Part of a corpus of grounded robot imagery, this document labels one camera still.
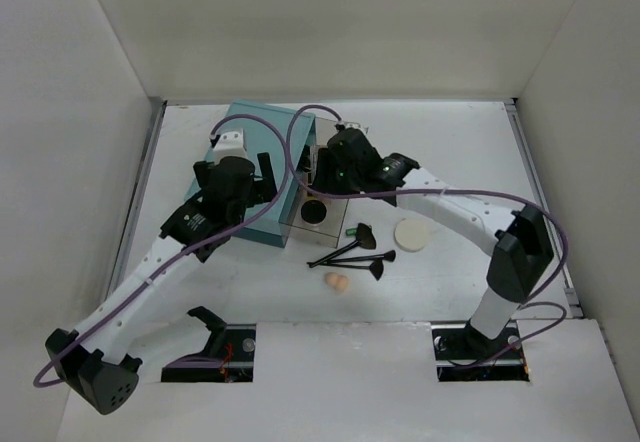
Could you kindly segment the black round gecomo compact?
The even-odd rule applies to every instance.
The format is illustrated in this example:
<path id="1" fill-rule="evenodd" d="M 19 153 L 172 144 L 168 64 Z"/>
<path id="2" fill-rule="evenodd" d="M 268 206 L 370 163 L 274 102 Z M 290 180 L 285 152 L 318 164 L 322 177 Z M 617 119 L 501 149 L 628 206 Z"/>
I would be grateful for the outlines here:
<path id="1" fill-rule="evenodd" d="M 326 205 L 318 199 L 308 199 L 300 208 L 302 221 L 313 226 L 321 224 L 326 219 L 327 212 Z"/>

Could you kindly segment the teal makeup organizer box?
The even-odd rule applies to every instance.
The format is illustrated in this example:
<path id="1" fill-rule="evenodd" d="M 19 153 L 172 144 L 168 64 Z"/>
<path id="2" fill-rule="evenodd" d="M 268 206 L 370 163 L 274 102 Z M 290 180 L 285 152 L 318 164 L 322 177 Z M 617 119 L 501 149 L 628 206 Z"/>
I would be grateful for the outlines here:
<path id="1" fill-rule="evenodd" d="M 295 112 L 296 110 L 294 109 L 246 100 L 235 100 L 227 110 L 226 116 L 238 114 L 258 116 L 271 123 L 271 125 L 278 129 L 283 138 L 286 139 L 287 130 Z M 290 137 L 290 154 L 294 164 L 299 162 L 304 152 L 304 147 L 315 143 L 316 134 L 314 121 L 315 115 L 313 113 L 304 113 L 296 120 Z M 277 137 L 264 125 L 248 119 L 235 119 L 228 122 L 220 129 L 219 133 L 224 134 L 234 129 L 242 129 L 243 131 L 247 158 L 254 164 L 256 176 L 261 175 L 257 155 L 263 152 L 269 153 L 277 189 L 282 182 L 286 168 L 283 150 Z M 215 160 L 212 148 L 207 150 L 204 160 L 207 162 Z M 234 234 L 235 237 L 277 248 L 284 248 L 286 246 L 290 232 L 288 224 L 293 220 L 293 205 L 298 190 L 297 182 L 294 181 L 288 171 L 287 173 L 289 174 L 289 179 L 284 194 L 268 212 L 253 224 Z M 194 178 L 186 192 L 185 200 L 193 196 L 198 189 L 198 183 Z M 255 215 L 255 213 L 266 205 L 265 203 L 247 209 L 245 220 Z"/>

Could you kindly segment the clear acrylic box door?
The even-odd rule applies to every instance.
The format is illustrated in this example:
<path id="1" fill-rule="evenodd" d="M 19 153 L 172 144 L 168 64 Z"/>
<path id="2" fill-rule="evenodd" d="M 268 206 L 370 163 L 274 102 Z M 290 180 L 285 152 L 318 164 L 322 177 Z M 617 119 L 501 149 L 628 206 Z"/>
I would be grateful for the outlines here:
<path id="1" fill-rule="evenodd" d="M 334 120 L 304 113 L 291 133 L 290 154 L 296 174 L 307 185 L 316 177 L 318 157 L 337 132 Z M 285 238 L 336 248 L 346 230 L 347 200 L 319 198 L 302 188 L 288 173 L 290 186 L 279 219 Z"/>

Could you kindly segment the white round powder puff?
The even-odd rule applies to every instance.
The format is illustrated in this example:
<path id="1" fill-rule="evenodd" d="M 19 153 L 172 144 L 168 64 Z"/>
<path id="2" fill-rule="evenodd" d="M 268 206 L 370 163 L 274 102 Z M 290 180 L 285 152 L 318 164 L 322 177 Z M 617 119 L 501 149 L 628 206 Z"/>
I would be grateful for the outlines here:
<path id="1" fill-rule="evenodd" d="M 429 241 L 429 227 L 422 219 L 403 219 L 394 228 L 396 245 L 406 252 L 419 252 Z"/>

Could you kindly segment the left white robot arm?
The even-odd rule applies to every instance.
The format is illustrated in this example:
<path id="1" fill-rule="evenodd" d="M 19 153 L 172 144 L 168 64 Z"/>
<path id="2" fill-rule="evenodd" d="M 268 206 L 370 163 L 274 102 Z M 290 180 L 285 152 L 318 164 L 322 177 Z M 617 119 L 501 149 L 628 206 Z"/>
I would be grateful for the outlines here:
<path id="1" fill-rule="evenodd" d="M 101 415 L 119 409 L 137 387 L 143 361 L 129 348 L 155 317 L 172 311 L 170 288 L 248 224 L 248 209 L 268 211 L 281 193 L 266 152 L 255 161 L 199 161 L 193 169 L 198 191 L 163 223 L 134 271 L 90 316 L 45 341 L 50 369 Z"/>

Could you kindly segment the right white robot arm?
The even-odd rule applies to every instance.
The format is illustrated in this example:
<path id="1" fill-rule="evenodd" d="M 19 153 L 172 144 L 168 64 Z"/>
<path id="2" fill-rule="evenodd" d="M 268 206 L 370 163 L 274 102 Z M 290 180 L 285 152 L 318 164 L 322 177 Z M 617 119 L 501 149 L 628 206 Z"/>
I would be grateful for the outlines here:
<path id="1" fill-rule="evenodd" d="M 489 356 L 511 316 L 530 296 L 553 258 L 541 208 L 523 202 L 510 210 L 459 194 L 405 155 L 381 157 L 365 134 L 345 128 L 317 156 L 312 189 L 334 195 L 365 194 L 425 216 L 463 236 L 489 256 L 487 289 L 468 320 L 464 346 Z"/>

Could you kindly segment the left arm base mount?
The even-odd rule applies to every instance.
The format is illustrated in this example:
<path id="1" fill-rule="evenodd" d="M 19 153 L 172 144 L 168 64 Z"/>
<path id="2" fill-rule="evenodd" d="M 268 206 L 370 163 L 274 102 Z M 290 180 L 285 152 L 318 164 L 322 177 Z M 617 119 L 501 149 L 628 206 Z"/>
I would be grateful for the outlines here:
<path id="1" fill-rule="evenodd" d="M 229 325 L 203 306 L 188 316 L 209 332 L 202 349 L 183 355 L 162 368 L 162 383 L 251 383 L 254 378 L 257 327 Z"/>

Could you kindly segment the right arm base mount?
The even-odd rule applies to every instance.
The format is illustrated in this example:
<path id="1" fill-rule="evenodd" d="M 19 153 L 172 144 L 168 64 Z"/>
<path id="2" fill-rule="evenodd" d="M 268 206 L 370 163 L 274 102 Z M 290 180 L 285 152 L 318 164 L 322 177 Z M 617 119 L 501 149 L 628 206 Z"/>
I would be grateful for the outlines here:
<path id="1" fill-rule="evenodd" d="M 493 341 L 471 335 L 461 325 L 434 326 L 431 330 L 439 382 L 528 382 L 529 373 L 515 323 L 508 324 Z"/>

